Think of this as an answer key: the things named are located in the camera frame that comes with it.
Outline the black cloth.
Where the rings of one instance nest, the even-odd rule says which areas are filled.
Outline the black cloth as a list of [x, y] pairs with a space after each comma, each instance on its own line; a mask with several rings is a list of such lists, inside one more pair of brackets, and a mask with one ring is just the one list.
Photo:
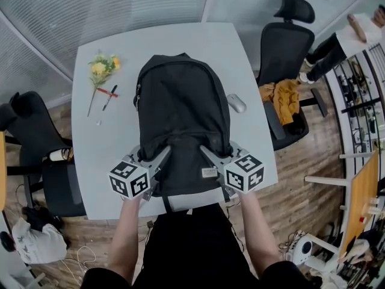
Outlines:
[[47, 224], [54, 226], [57, 230], [60, 230], [63, 227], [63, 221], [60, 218], [53, 216], [45, 207], [22, 207], [22, 215], [31, 225], [32, 229], [37, 231], [42, 231], [43, 227]]

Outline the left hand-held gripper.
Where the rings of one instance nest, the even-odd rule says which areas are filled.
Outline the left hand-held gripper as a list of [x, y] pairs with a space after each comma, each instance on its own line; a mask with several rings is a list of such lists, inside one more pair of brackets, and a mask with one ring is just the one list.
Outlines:
[[140, 197], [149, 201], [157, 184], [155, 175], [168, 160], [171, 147], [163, 148], [151, 162], [142, 163], [140, 150], [140, 145], [134, 147], [108, 172], [108, 177], [112, 190], [125, 199]]

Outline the person's left forearm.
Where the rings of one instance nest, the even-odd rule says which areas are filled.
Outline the person's left forearm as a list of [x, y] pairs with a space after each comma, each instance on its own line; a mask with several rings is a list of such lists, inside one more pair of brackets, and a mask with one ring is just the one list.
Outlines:
[[141, 198], [126, 199], [108, 252], [108, 268], [132, 284], [138, 260], [138, 212]]

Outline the black backpack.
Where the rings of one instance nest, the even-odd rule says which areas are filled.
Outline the black backpack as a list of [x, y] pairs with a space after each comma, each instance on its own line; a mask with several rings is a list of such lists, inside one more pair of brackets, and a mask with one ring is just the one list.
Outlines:
[[232, 155], [230, 113], [222, 83], [208, 64], [186, 53], [154, 55], [138, 75], [134, 106], [140, 128], [138, 159], [152, 161], [170, 147], [155, 175], [153, 193], [166, 212], [171, 212], [172, 196], [219, 187], [216, 178], [203, 176], [211, 164], [200, 147], [218, 158]]

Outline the white printed tote bag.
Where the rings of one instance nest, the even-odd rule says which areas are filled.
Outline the white printed tote bag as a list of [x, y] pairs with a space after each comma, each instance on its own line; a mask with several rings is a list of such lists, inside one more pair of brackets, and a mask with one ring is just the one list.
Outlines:
[[62, 234], [51, 224], [41, 231], [20, 218], [12, 228], [16, 250], [26, 264], [48, 264], [65, 259], [67, 244]]

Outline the round wooden table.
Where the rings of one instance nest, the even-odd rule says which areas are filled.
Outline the round wooden table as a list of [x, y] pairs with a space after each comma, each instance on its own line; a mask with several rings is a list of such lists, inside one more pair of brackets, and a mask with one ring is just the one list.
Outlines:
[[0, 131], [0, 211], [4, 210], [7, 197], [7, 166], [5, 135]]

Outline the orange cloth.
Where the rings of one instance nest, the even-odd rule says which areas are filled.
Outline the orange cloth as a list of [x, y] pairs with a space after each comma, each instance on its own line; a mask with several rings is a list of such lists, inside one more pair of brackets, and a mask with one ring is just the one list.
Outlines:
[[300, 112], [300, 82], [296, 79], [284, 79], [278, 83], [264, 84], [259, 87], [262, 102], [272, 102], [282, 126], [294, 121], [293, 115]]

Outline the black metal shelf rack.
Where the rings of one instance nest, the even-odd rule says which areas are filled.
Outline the black metal shelf rack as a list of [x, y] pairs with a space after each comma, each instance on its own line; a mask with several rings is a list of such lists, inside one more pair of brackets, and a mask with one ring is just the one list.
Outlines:
[[334, 100], [343, 153], [379, 150], [379, 178], [385, 177], [385, 50], [370, 46], [326, 76]]

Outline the wooden desk with white legs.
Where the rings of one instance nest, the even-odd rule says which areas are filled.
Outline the wooden desk with white legs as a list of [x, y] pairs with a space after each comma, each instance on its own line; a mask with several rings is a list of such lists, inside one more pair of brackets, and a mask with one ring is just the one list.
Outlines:
[[341, 158], [366, 157], [368, 160], [352, 178], [325, 178], [305, 176], [306, 182], [341, 186], [345, 188], [345, 199], [342, 208], [341, 224], [342, 240], [339, 247], [325, 244], [322, 240], [313, 238], [314, 242], [337, 255], [338, 258], [347, 253], [348, 245], [365, 229], [376, 208], [375, 200], [378, 191], [380, 151], [369, 153], [342, 154]]

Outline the person's black clothing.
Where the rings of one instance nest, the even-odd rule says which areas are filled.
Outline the person's black clothing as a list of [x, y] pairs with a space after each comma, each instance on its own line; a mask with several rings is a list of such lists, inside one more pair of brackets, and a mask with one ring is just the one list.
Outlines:
[[133, 284], [90, 269], [81, 289], [313, 289], [296, 265], [274, 263], [256, 278], [218, 204], [158, 216]]

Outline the silver computer mouse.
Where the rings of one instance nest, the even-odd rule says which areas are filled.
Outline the silver computer mouse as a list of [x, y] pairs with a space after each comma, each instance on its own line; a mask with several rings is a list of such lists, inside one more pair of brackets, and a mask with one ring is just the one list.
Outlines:
[[227, 95], [227, 103], [233, 110], [239, 114], [246, 112], [247, 105], [236, 94]]

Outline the black padded office chair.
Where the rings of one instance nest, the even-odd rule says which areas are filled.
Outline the black padded office chair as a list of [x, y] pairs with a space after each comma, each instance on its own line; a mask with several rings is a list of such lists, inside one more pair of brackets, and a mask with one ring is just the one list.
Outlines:
[[0, 105], [0, 131], [11, 134], [5, 139], [7, 143], [20, 146], [19, 165], [8, 167], [6, 173], [23, 176], [28, 207], [35, 204], [33, 193], [42, 190], [54, 216], [86, 215], [75, 159], [49, 159], [53, 152], [71, 149], [72, 141], [57, 131], [38, 93], [16, 93], [8, 103]]

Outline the white round appliance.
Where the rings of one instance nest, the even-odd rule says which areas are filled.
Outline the white round appliance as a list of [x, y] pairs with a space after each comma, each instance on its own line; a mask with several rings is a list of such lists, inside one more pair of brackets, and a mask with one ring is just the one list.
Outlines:
[[296, 243], [292, 253], [292, 262], [298, 266], [304, 264], [312, 254], [312, 241], [308, 235], [302, 236]]

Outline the black marker pen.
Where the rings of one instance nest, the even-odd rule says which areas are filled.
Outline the black marker pen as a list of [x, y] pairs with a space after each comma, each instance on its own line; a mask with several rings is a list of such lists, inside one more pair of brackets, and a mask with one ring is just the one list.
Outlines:
[[[116, 93], [116, 90], [117, 90], [117, 85], [115, 85], [115, 86], [111, 89], [111, 91], [109, 91], [109, 92]], [[113, 98], [113, 97], [111, 97], [111, 96], [108, 95], [108, 99], [106, 100], [105, 105], [104, 105], [103, 108], [102, 108], [102, 111], [105, 111], [105, 110], [106, 110], [106, 108], [107, 108], [107, 106], [108, 106], [108, 104], [109, 104], [109, 102], [110, 102], [110, 100], [111, 100], [112, 98]]]

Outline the person's right forearm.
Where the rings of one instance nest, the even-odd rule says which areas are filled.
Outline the person's right forearm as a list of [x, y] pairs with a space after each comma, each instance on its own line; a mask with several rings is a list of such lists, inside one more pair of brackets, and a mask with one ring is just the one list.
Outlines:
[[255, 192], [240, 193], [246, 248], [260, 278], [264, 271], [280, 261], [276, 239], [267, 224]]

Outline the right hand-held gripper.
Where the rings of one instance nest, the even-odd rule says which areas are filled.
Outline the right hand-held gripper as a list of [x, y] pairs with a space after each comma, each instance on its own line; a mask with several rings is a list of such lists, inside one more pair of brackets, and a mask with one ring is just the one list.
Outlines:
[[255, 191], [264, 180], [264, 164], [235, 141], [231, 140], [230, 145], [232, 157], [226, 159], [217, 156], [206, 146], [200, 145], [200, 150], [212, 167], [217, 169], [221, 185], [229, 197]]

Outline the white table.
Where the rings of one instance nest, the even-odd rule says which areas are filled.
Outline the white table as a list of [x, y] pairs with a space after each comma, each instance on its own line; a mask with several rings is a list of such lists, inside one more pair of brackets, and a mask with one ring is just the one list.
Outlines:
[[[117, 85], [102, 111], [107, 96], [96, 93], [87, 116], [93, 88], [89, 62], [98, 50], [116, 55], [121, 68], [105, 89]], [[244, 113], [230, 111], [230, 138], [263, 162], [264, 180], [258, 189], [278, 181], [276, 159], [260, 93], [241, 40], [231, 23], [182, 23], [154, 26], [105, 37], [78, 49], [72, 90], [72, 141], [76, 173], [87, 217], [115, 220], [122, 198], [113, 192], [108, 172], [139, 144], [138, 114], [133, 105], [137, 78], [154, 55], [178, 55], [207, 63], [218, 75], [227, 95], [236, 94]]]

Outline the yellow artificial flower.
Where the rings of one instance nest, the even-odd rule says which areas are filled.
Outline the yellow artificial flower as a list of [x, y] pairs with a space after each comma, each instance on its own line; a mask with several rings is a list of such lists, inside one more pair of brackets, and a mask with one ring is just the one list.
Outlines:
[[116, 55], [105, 55], [98, 50], [95, 57], [89, 62], [90, 81], [93, 85], [93, 93], [88, 108], [87, 116], [90, 115], [94, 96], [98, 88], [104, 85], [108, 79], [121, 67], [120, 59]]

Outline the round black object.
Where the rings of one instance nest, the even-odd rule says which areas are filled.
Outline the round black object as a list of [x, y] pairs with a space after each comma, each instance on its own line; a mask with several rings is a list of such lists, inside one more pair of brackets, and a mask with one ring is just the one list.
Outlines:
[[5, 231], [0, 232], [0, 243], [7, 252], [16, 251], [15, 242], [12, 236]]

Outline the black mesh office chair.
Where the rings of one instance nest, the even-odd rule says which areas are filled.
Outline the black mesh office chair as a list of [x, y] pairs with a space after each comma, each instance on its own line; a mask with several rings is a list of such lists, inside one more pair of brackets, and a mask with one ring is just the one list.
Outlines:
[[[260, 40], [260, 70], [256, 79], [258, 88], [271, 82], [278, 83], [284, 79], [296, 79], [301, 65], [312, 46], [314, 33], [295, 21], [313, 23], [315, 12], [305, 0], [282, 0], [275, 17], [282, 22], [267, 24], [262, 30]], [[309, 132], [309, 126], [303, 113], [303, 107], [316, 105], [322, 116], [328, 114], [327, 106], [317, 89], [311, 89], [312, 97], [300, 99], [300, 112], [294, 114], [294, 121], [282, 126], [273, 103], [263, 102], [268, 120], [274, 150], [286, 148], [299, 141]]]

